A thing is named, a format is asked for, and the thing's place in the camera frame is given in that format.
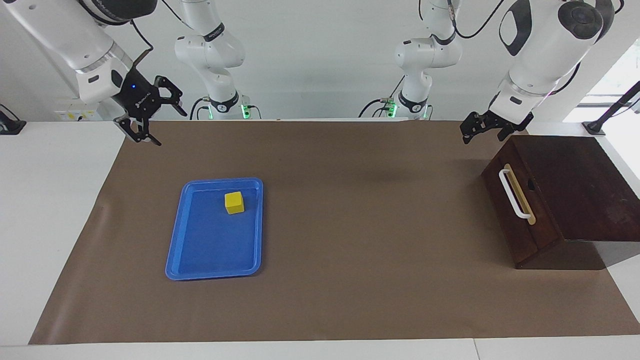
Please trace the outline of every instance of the white table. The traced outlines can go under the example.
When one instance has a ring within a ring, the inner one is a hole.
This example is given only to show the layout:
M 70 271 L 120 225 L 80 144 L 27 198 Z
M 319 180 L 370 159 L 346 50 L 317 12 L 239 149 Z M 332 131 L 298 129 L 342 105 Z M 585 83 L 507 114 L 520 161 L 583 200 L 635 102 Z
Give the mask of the white table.
M 585 135 L 578 124 L 532 124 L 529 132 Z M 123 138 L 96 122 L 32 122 L 20 136 L 0 137 L 0 359 L 640 358 L 640 336 L 26 346 Z M 599 141 L 640 194 L 640 179 Z M 640 318 L 640 257 L 609 271 Z

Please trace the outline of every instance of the white wall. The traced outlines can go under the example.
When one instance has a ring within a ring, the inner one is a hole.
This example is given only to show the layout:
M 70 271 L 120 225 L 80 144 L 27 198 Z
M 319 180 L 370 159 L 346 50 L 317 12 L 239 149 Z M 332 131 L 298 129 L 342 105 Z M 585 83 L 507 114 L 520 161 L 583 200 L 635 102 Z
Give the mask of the white wall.
M 180 12 L 177 0 L 168 0 Z M 460 31 L 475 31 L 496 1 L 466 1 L 459 16 Z M 217 0 L 227 29 L 244 43 L 245 64 L 232 73 L 238 88 L 259 105 L 266 118 L 355 117 L 376 97 L 388 96 L 402 72 L 394 63 L 394 49 L 411 37 L 428 36 L 417 15 L 417 0 Z M 511 58 L 497 36 L 507 1 L 485 31 L 464 40 L 462 61 L 449 69 L 433 70 L 431 103 L 434 119 L 463 119 L 470 111 L 484 111 Z M 22 83 L 21 91 L 34 93 L 48 108 L 55 97 L 72 92 L 60 76 L 43 64 L 37 49 L 24 34 L 16 40 L 16 24 L 0 6 L 0 69 L 8 69 Z M 611 32 L 585 59 L 572 86 L 536 111 L 540 121 L 560 121 L 602 78 L 615 61 L 640 36 L 640 3 L 627 1 Z M 175 59 L 173 43 L 191 30 L 175 20 L 158 2 L 156 12 L 137 21 L 156 50 L 140 65 L 150 81 L 156 74 L 170 78 L 185 93 L 184 107 L 205 95 L 205 88 L 191 70 Z M 108 33 L 131 55 L 144 49 L 131 26 L 109 28 Z M 24 113 L 33 114 L 29 102 L 10 98 L 14 86 L 0 78 L 0 100 Z M 31 120 L 50 116 L 29 115 Z M 167 108 L 157 119 L 177 119 Z

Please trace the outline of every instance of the drawer handle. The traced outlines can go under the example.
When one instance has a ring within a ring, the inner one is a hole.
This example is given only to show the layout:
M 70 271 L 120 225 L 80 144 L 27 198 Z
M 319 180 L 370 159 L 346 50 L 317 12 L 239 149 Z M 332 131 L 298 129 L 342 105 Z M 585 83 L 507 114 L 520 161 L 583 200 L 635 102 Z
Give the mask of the drawer handle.
M 536 217 L 533 215 L 533 210 L 531 209 L 529 201 L 527 201 L 527 197 L 524 195 L 524 192 L 513 173 L 511 165 L 506 164 L 504 169 L 500 170 L 498 173 L 498 177 L 500 178 L 502 187 L 504 187 L 504 192 L 507 194 L 516 215 L 519 218 L 528 221 L 529 225 L 535 225 Z

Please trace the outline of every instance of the blue tray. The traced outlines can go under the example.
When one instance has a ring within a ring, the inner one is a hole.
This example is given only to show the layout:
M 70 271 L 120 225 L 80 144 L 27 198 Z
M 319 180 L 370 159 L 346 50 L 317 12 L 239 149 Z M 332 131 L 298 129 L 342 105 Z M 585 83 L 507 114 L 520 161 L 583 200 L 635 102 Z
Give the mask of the blue tray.
M 248 276 L 260 268 L 262 195 L 256 178 L 192 181 L 175 218 L 166 276 L 171 280 Z M 241 192 L 244 213 L 229 215 L 225 194 Z

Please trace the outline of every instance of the white handle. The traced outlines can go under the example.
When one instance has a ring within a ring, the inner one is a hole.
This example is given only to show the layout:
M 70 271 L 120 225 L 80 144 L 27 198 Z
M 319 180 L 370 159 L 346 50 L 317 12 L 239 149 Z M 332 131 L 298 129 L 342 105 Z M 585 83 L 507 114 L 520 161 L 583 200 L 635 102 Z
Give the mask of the white handle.
M 500 178 L 500 182 L 502 183 L 502 186 L 504 187 L 504 192 L 507 193 L 507 197 L 509 198 L 509 201 L 511 202 L 511 206 L 513 206 L 513 211 L 516 213 L 516 215 L 519 218 L 523 218 L 523 219 L 530 219 L 531 218 L 531 214 L 525 214 L 522 212 L 522 210 L 520 210 L 520 205 L 518 204 L 518 201 L 516 200 L 515 195 L 513 195 L 513 191 L 511 190 L 511 187 L 509 186 L 509 179 L 507 179 L 507 174 L 510 173 L 511 171 L 509 169 L 503 169 L 500 170 L 500 172 L 498 173 L 498 177 Z

